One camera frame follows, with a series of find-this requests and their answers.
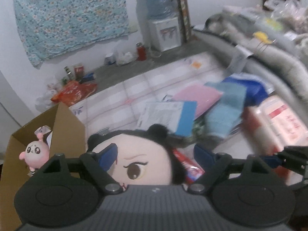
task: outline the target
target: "blue and white book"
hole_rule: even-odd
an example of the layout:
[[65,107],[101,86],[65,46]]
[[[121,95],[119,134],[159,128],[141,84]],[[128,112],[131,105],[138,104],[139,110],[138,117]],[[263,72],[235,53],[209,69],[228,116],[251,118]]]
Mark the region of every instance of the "blue and white book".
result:
[[148,130],[161,124],[178,136],[192,135],[197,102],[148,102],[139,117],[137,129]]

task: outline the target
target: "pink plush toy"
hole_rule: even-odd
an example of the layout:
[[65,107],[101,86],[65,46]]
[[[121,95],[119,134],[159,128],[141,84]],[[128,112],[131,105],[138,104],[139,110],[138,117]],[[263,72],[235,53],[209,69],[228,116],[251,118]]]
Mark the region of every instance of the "pink plush toy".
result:
[[43,134],[38,133],[38,141],[33,141],[28,144],[26,151],[19,155],[20,160],[25,160],[33,175],[35,169],[40,168],[49,160],[49,147],[43,142]]

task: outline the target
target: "pink folder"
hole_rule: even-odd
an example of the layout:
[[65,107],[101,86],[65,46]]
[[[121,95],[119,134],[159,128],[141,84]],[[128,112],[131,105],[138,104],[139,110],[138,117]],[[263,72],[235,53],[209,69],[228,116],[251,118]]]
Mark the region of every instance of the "pink folder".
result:
[[205,113],[212,107],[222,96],[223,92],[203,86],[201,84],[194,84],[181,90],[172,97],[173,101],[196,101],[197,109],[195,119]]

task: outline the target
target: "floral curtain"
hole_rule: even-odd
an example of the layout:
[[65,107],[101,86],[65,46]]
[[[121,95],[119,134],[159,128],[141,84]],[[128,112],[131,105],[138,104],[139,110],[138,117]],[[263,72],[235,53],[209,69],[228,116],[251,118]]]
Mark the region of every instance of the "floral curtain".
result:
[[14,0],[18,33],[34,67],[129,34],[125,0]]

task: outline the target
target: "orange plastic bag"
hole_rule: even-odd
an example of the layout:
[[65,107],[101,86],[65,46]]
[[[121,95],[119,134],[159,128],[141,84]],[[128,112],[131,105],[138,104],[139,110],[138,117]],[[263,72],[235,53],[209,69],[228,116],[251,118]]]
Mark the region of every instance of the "orange plastic bag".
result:
[[70,107],[94,93],[96,88],[97,84],[79,84],[77,81],[71,81],[51,100],[55,103],[63,102]]

